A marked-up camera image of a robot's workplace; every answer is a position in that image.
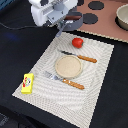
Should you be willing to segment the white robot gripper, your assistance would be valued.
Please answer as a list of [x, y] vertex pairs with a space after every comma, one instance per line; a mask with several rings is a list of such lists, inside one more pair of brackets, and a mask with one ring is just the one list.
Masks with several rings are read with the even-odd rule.
[[51, 25], [64, 19], [68, 12], [77, 6], [78, 0], [28, 0], [31, 3], [31, 13], [37, 26], [46, 22]]

